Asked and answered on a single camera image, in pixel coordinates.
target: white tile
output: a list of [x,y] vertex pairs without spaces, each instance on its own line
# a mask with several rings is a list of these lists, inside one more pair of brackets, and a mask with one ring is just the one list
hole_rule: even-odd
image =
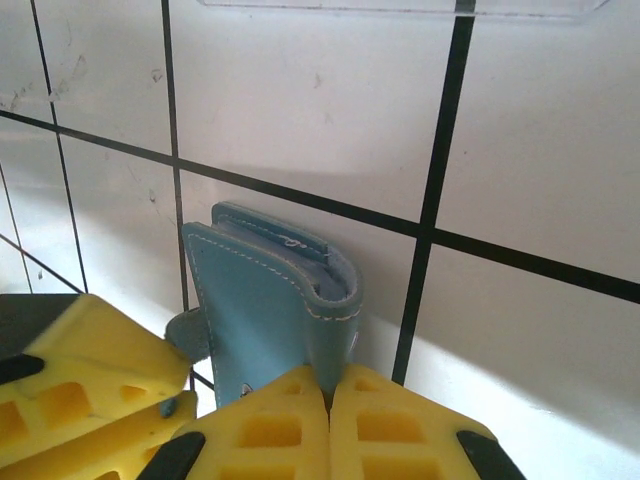
[[0,234],[7,237],[13,243],[18,243],[18,239],[16,237],[16,229],[13,227],[11,209],[9,208],[9,201],[7,199],[7,190],[4,188],[4,182],[2,181],[2,178],[0,178]]
[[58,122],[169,153],[160,2],[36,5]]
[[30,293],[22,255],[0,238],[0,294]]
[[0,3],[0,110],[51,121],[47,84],[29,2]]
[[476,21],[440,228],[640,281],[639,15]]
[[156,335],[182,311],[171,167],[63,139],[89,291]]
[[485,423],[527,478],[635,478],[639,321],[640,305],[434,247],[406,386]]
[[182,174],[185,222],[211,222],[211,206],[232,201],[294,223],[339,245],[360,267],[365,298],[355,360],[391,376],[415,241],[336,215]]
[[82,288],[55,134],[0,118],[0,148],[22,248]]
[[171,2],[180,156],[417,220],[452,22]]
[[27,272],[31,280],[33,293],[76,293],[76,290],[61,282],[34,261],[29,258],[24,260],[27,264]]

